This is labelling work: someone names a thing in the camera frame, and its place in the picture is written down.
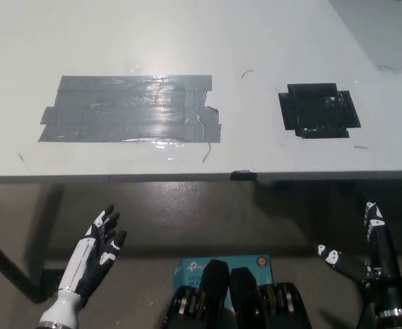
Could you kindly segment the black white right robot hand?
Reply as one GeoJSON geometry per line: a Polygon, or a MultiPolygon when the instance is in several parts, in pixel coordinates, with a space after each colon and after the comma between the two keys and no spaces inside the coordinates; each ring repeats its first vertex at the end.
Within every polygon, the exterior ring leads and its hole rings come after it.
{"type": "Polygon", "coordinates": [[[364,213],[370,262],[365,263],[323,244],[314,250],[330,268],[360,284],[374,304],[377,319],[402,319],[402,276],[390,231],[375,202],[364,213]]]}

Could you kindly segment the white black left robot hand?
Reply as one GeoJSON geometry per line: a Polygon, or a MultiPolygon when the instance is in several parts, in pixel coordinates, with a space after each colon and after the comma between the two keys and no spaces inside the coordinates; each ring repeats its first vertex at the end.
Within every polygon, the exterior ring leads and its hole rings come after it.
{"type": "Polygon", "coordinates": [[[57,297],[85,305],[113,266],[127,232],[117,230],[120,214],[111,204],[101,211],[78,241],[58,286],[57,297]]]}

